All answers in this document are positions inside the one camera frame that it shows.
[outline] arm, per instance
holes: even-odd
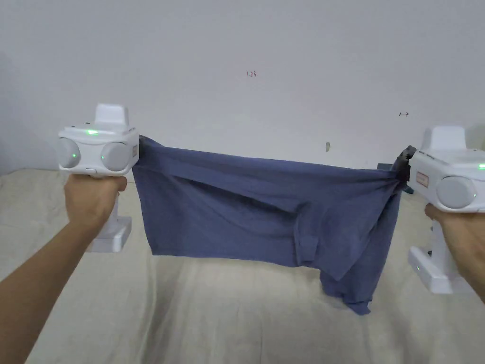
[[[65,186],[69,223],[0,282],[0,363],[26,361],[59,294],[126,185],[124,177],[69,177]]]
[[[485,303],[485,214],[452,214],[426,206],[426,215],[440,223],[458,271]]]

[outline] finger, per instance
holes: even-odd
[[[428,203],[424,208],[424,213],[432,220],[440,220],[443,212],[438,210],[435,206]]]
[[[121,177],[109,177],[111,181],[113,181],[116,184],[116,190],[119,192],[123,192],[126,189],[126,186],[128,185],[128,180],[126,179],[125,176]]]

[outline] handle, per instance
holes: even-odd
[[[449,278],[459,276],[453,256],[446,245],[443,229],[439,222],[433,220],[433,240],[431,242],[431,261]]]

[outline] forearm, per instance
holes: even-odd
[[[23,363],[95,229],[66,225],[0,282],[0,363]]]

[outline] hand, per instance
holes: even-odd
[[[118,191],[127,186],[125,177],[92,178],[71,174],[64,186],[69,222],[99,233],[110,217]]]
[[[485,303],[485,214],[457,214],[428,204],[424,210],[440,223],[458,271]]]

